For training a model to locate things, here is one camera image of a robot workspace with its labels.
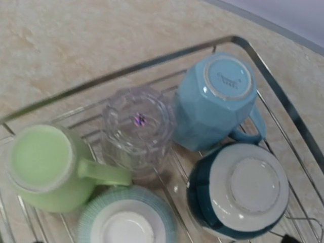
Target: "dishware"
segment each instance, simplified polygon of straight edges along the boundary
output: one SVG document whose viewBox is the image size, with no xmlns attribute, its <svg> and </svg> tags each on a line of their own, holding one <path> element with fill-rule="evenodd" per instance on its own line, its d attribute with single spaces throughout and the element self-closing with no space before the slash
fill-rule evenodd
<svg viewBox="0 0 324 243">
<path fill-rule="evenodd" d="M 238 142 L 202 158 L 187 187 L 195 219 L 209 232 L 232 239 L 269 231 L 285 212 L 288 198 L 288 180 L 275 156 Z"/>
<path fill-rule="evenodd" d="M 48 212 L 84 204 L 96 185 L 130 185 L 131 173 L 101 165 L 73 131 L 54 124 L 27 127 L 11 146 L 6 170 L 26 202 Z"/>
<path fill-rule="evenodd" d="M 77 243 L 175 243 L 176 222 L 171 209 L 149 190 L 112 188 L 83 212 Z"/>
<path fill-rule="evenodd" d="M 161 169 L 168 153 L 175 118 L 171 102 L 147 87 L 121 89 L 103 111 L 102 152 L 108 164 L 147 178 Z"/>
<path fill-rule="evenodd" d="M 266 125 L 255 106 L 256 97 L 250 65 L 224 52 L 202 59 L 188 69 L 176 91 L 174 141 L 192 151 L 210 149 L 227 136 L 259 143 Z M 238 130 L 248 117 L 257 135 Z"/>
</svg>

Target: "blue mug handle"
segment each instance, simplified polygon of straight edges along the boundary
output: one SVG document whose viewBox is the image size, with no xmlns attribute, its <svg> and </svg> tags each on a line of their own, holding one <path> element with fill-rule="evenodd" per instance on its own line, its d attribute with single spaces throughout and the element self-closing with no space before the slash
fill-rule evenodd
<svg viewBox="0 0 324 243">
<path fill-rule="evenodd" d="M 258 130 L 257 135 L 249 135 L 236 128 L 228 136 L 238 142 L 248 142 L 254 144 L 258 144 L 262 139 L 264 139 L 267 133 L 267 127 L 256 105 L 253 106 L 249 114 L 249 118 L 252 120 L 254 126 Z"/>
</svg>

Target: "mug handle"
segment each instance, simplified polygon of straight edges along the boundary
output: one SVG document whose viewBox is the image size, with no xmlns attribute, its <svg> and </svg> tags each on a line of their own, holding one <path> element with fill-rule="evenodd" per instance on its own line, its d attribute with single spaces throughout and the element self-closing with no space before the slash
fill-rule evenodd
<svg viewBox="0 0 324 243">
<path fill-rule="evenodd" d="M 121 185 L 132 184 L 132 173 L 124 168 L 102 165 L 95 161 L 82 158 L 78 168 L 80 177 L 96 179 L 97 185 Z"/>
<path fill-rule="evenodd" d="M 254 143 L 254 144 L 258 144 L 262 139 L 264 139 L 266 136 L 266 133 L 267 133 L 267 128 L 266 128 L 264 119 L 262 118 L 256 105 L 253 106 L 253 108 L 249 114 L 249 118 L 252 120 L 252 122 L 254 123 L 254 126 L 258 130 L 257 135 L 249 135 L 247 133 L 240 131 L 238 128 L 236 128 L 228 136 L 230 138 L 234 139 L 235 141 L 249 142 L 249 143 Z"/>
</svg>

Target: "clear glass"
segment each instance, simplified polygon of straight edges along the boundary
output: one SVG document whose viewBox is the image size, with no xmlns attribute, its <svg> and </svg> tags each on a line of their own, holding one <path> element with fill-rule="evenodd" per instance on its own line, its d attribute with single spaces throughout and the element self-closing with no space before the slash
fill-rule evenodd
<svg viewBox="0 0 324 243">
<path fill-rule="evenodd" d="M 147 179 L 154 169 L 163 169 L 175 127 L 167 97 L 147 86 L 121 89 L 109 98 L 103 121 L 106 163 L 131 170 L 134 179 Z"/>
</svg>

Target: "blue mug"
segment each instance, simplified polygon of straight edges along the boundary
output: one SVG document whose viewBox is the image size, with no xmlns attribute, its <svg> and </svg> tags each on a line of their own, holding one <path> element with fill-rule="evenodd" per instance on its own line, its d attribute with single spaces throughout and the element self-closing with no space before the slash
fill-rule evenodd
<svg viewBox="0 0 324 243">
<path fill-rule="evenodd" d="M 187 71 L 176 91 L 174 141 L 191 151 L 209 149 L 227 136 L 259 143 L 266 125 L 256 98 L 255 77 L 247 63 L 223 52 L 202 59 Z M 238 129 L 248 117 L 257 135 Z"/>
<path fill-rule="evenodd" d="M 234 142 L 216 148 L 198 161 L 188 182 L 192 215 L 220 238 L 261 236 L 279 222 L 288 205 L 283 168 L 271 153 L 253 144 Z"/>
</svg>

